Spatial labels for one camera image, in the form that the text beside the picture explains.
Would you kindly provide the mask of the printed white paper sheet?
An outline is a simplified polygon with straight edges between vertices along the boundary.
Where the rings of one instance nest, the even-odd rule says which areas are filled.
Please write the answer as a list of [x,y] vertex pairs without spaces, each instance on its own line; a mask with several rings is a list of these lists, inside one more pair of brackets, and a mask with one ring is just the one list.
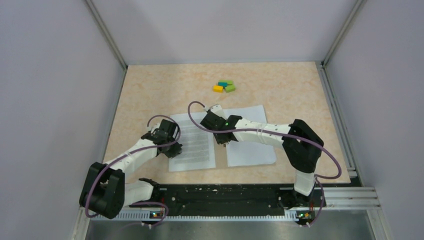
[[211,133],[196,127],[187,113],[170,116],[180,129],[182,152],[168,160],[169,172],[183,172],[216,168],[214,137]]

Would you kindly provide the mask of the white paper sheet stack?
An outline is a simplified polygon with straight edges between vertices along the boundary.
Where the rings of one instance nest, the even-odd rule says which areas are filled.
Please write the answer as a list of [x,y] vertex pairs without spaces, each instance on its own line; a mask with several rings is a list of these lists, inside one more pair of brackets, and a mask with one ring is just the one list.
[[[227,117],[230,115],[237,115],[253,122],[267,122],[263,105],[230,108],[224,109],[223,111]],[[226,145],[226,156],[228,167],[272,165],[277,161],[273,146],[247,141],[231,141]]]

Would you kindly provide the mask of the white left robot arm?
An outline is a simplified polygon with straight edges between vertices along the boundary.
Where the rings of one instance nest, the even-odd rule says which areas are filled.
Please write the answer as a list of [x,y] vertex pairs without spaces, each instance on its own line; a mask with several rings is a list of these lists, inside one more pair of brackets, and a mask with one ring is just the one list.
[[88,218],[98,215],[115,218],[123,207],[144,202],[154,207],[160,202],[157,183],[140,178],[129,183],[128,177],[146,162],[164,155],[171,159],[182,152],[179,125],[164,116],[161,122],[148,127],[147,133],[118,157],[105,163],[94,162],[87,175],[79,197],[79,204]]

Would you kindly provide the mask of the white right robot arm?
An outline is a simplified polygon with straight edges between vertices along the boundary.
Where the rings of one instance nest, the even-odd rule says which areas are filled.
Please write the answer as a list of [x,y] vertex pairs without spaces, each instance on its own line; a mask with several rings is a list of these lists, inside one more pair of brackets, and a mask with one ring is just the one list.
[[295,119],[290,124],[269,124],[239,115],[224,118],[208,110],[200,125],[213,133],[218,144],[254,142],[284,150],[295,169],[295,179],[293,189],[278,197],[278,205],[283,209],[311,205],[316,166],[324,142],[303,120]]

